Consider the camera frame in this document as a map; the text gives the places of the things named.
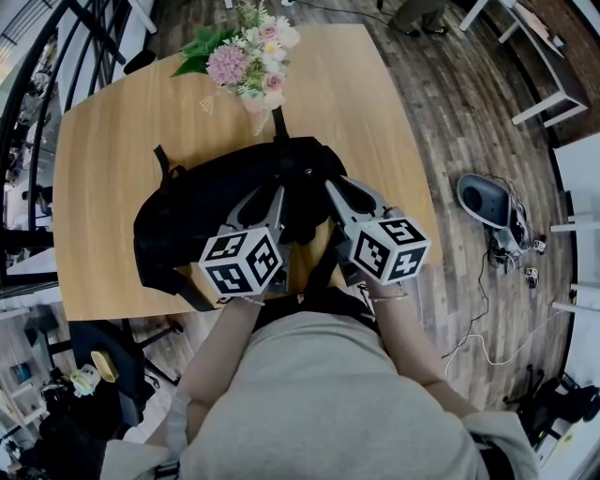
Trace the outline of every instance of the black railing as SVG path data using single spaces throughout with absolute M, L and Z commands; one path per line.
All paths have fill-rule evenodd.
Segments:
M 29 0 L 0 34 L 0 64 L 19 45 L 23 36 L 60 0 Z
M 112 16 L 110 19 L 106 19 L 105 11 L 111 2 L 113 6 Z M 45 231 L 39 232 L 36 226 L 36 203 L 38 198 L 36 198 L 35 192 L 38 191 L 38 158 L 39 152 L 42 149 L 41 143 L 45 119 L 47 117 L 50 102 L 53 98 L 53 87 L 56 83 L 56 78 L 65 55 L 69 50 L 71 41 L 81 24 L 85 25 L 89 31 L 89 34 L 82 45 L 78 62 L 75 67 L 75 71 L 73 72 L 73 77 L 67 92 L 65 112 L 71 108 L 75 88 L 80 77 L 83 60 L 93 39 L 97 41 L 98 55 L 94 72 L 90 81 L 90 87 L 88 91 L 89 95 L 94 93 L 98 82 L 99 73 L 102 69 L 105 72 L 108 72 L 108 75 L 104 76 L 104 80 L 108 80 L 107 83 L 109 83 L 112 79 L 116 62 L 119 62 L 121 65 L 125 64 L 125 58 L 119 52 L 118 44 L 123 36 L 125 24 L 127 23 L 128 15 L 131 10 L 131 6 L 127 1 L 88 0 L 84 6 L 80 5 L 77 0 L 62 0 L 60 3 L 55 3 L 55 5 L 53 5 L 49 20 L 41 28 L 39 35 L 37 36 L 33 45 L 30 47 L 28 54 L 25 56 L 22 66 L 15 78 L 13 87 L 10 90 L 7 98 L 7 103 L 2 115 L 2 123 L 0 123 L 0 173 L 3 175 L 3 177 L 6 178 L 7 175 L 7 170 L 9 167 L 9 152 L 19 127 L 19 115 L 21 112 L 23 99 L 25 98 L 28 89 L 30 89 L 31 79 L 37 70 L 39 58 L 42 55 L 45 46 L 48 44 L 51 38 L 55 36 L 56 28 L 60 20 L 69 10 L 75 14 L 76 20 L 70 28 L 60 52 L 56 55 L 56 59 L 52 67 L 52 73 L 49 72 L 50 79 L 48 81 L 46 91 L 40 99 L 41 101 L 39 104 L 39 114 L 37 116 L 34 140 L 33 144 L 31 145 L 31 161 L 29 165 L 29 195 L 27 198 L 29 230 L 6 230 L 3 225 L 3 228 L 0 231 L 0 253 L 2 253 L 3 256 L 7 250 L 14 250 L 15 248 L 49 248 L 53 246 L 52 233 Z M 116 30 L 115 23 L 117 22 L 117 15 L 121 22 L 118 31 L 113 32 L 113 30 Z M 4 210 L 4 196 L 0 195 L 0 211 Z M 13 291 L 14 287 L 21 286 L 24 291 L 31 292 L 32 284 L 38 284 L 39 290 L 55 285 L 57 280 L 58 277 L 55 272 L 28 275 L 7 275 L 6 260 L 5 258 L 0 259 L 0 288 L 2 290 L 10 288 Z

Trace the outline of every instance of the black chair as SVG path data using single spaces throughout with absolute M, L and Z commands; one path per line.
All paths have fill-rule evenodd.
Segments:
M 534 382 L 533 381 L 533 365 L 528 365 L 527 366 L 527 391 L 525 392 L 525 394 L 522 395 L 521 397 L 513 398 L 513 399 L 504 397 L 502 399 L 502 401 L 506 405 L 518 404 L 517 414 L 519 414 L 519 411 L 521 408 L 523 408 L 524 406 L 527 406 L 530 402 L 533 401 L 533 398 L 535 397 L 537 390 L 539 389 L 540 385 L 542 384 L 542 381 L 544 380 L 545 375 L 546 374 L 544 373 L 544 370 L 542 370 L 540 368 L 539 370 L 537 370 L 538 378 Z
M 85 364 L 94 365 L 92 351 L 104 351 L 111 357 L 118 372 L 118 378 L 115 383 L 101 382 L 101 388 L 97 388 L 96 393 L 90 397 L 90 401 L 97 404 L 98 397 L 103 397 L 100 404 L 116 402 L 120 405 L 121 427 L 115 434 L 116 438 L 122 438 L 129 428 L 136 427 L 142 422 L 146 402 L 155 394 L 156 388 L 160 388 L 158 381 L 147 375 L 146 370 L 171 385 L 177 385 L 179 382 L 178 379 L 171 379 L 143 354 L 144 348 L 161 338 L 171 333 L 183 332 L 183 327 L 177 322 L 171 322 L 169 328 L 142 342 L 135 341 L 129 319 L 122 320 L 122 329 L 104 320 L 70 322 L 68 324 L 70 340 L 49 344 L 48 333 L 56 326 L 56 320 L 51 312 L 44 317 L 32 319 L 25 325 L 25 334 L 30 338 L 29 341 L 34 340 L 34 343 L 39 341 L 42 351 L 48 356 L 47 363 L 51 369 L 54 369 L 53 356 L 69 349 L 73 350 L 78 367 Z M 146 376 L 151 379 L 154 386 L 145 380 Z M 104 431 L 98 436 L 113 437 L 110 432 Z
M 589 422 L 600 410 L 600 388 L 595 385 L 579 387 L 565 375 L 563 379 L 553 378 L 539 386 L 543 379 L 533 384 L 533 368 L 528 366 L 530 381 L 527 393 L 516 400 L 506 400 L 506 404 L 516 403 L 517 415 L 533 448 L 547 436 L 559 440 L 561 435 L 552 429 L 554 422 L 561 418 L 575 424 L 583 420 Z M 566 394 L 556 391 L 562 386 Z
M 150 50 L 142 50 L 135 55 L 127 64 L 123 67 L 123 72 L 126 75 L 138 71 L 141 68 L 149 66 L 152 62 L 157 59 L 157 55 Z

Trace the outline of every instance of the shoe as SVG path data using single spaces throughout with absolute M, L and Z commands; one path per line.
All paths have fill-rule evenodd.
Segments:
M 413 37 L 413 38 L 417 38 L 421 35 L 421 32 L 419 32 L 416 28 L 414 28 L 413 30 L 400 30 L 404 35 L 408 35 L 409 37 Z
M 443 37 L 448 33 L 448 29 L 445 26 L 441 26 L 440 28 L 436 28 L 435 30 L 429 30 L 428 28 L 424 28 L 423 32 L 425 32 L 428 35 L 439 35 L 440 37 Z

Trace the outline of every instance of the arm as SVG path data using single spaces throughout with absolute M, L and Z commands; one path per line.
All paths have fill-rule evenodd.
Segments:
M 398 374 L 425 387 L 447 412 L 460 418 L 477 412 L 446 381 L 443 361 L 417 320 L 416 281 L 404 285 L 407 298 L 373 303 L 383 343 Z M 398 285 L 383 287 L 368 280 L 367 287 L 372 298 L 402 295 Z
M 233 299 L 221 311 L 215 327 L 187 365 L 177 389 L 192 401 L 187 407 L 187 440 L 193 440 L 204 418 L 227 391 L 248 345 L 261 306 Z M 167 446 L 165 420 L 147 443 Z

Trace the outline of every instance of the backpack strap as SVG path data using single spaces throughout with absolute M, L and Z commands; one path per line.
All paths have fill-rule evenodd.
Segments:
M 162 170 L 162 180 L 160 182 L 160 189 L 164 190 L 173 180 L 173 176 L 175 172 L 177 172 L 180 176 L 186 172 L 186 168 L 183 165 L 176 165 L 169 171 L 169 159 L 167 158 L 167 154 L 162 148 L 162 145 L 159 145 L 154 149 L 154 155 L 157 156 L 158 163 L 160 164 L 160 169 Z
M 157 265 L 133 239 L 133 252 L 140 282 L 144 287 L 160 290 L 171 295 L 180 294 L 198 311 L 210 311 L 215 308 L 206 297 L 196 288 L 196 285 L 185 275 L 174 268 Z
M 308 274 L 307 286 L 304 294 L 312 294 L 323 291 L 329 285 L 331 276 L 338 266 L 338 245 L 344 241 L 344 234 L 339 226 L 336 226 L 329 237 L 329 242 L 317 265 Z
M 486 464 L 489 480 L 515 480 L 515 472 L 508 456 L 494 442 L 490 442 L 480 435 L 471 434 Z
M 290 139 L 288 129 L 285 127 L 285 120 L 283 118 L 283 111 L 281 107 L 273 110 L 273 122 L 275 123 L 275 139 L 277 142 L 284 142 Z

